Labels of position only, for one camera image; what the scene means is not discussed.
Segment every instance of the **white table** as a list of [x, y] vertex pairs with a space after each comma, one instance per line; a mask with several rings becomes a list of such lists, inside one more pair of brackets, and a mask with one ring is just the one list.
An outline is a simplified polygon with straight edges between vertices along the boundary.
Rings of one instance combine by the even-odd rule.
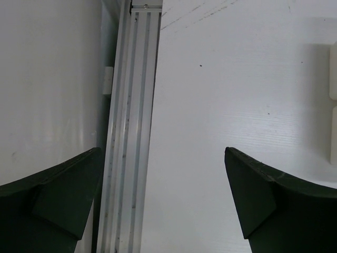
[[142, 253], [251, 252], [224, 166], [233, 146], [337, 188], [335, 0], [164, 0]]

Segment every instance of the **white wall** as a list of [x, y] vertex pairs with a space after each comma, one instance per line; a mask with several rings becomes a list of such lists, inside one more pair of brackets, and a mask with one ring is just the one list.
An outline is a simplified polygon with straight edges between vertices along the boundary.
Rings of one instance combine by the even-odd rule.
[[100, 26], [98, 0], [0, 1], [0, 184], [96, 146]]
[[335, 0], [164, 0], [142, 252], [251, 252], [227, 146], [337, 188]]

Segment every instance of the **white tabletop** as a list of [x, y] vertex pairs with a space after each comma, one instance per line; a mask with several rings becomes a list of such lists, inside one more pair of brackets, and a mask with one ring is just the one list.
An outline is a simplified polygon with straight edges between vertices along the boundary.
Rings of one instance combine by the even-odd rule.
[[164, 0], [142, 253], [251, 252], [227, 146], [337, 188], [336, 9], [335, 0]]

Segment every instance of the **table surface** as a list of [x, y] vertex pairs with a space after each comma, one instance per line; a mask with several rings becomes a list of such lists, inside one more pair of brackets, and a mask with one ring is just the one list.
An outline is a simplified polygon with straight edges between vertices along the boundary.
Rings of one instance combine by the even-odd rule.
[[164, 0], [142, 253], [251, 252], [227, 146], [337, 188], [336, 9], [335, 0]]

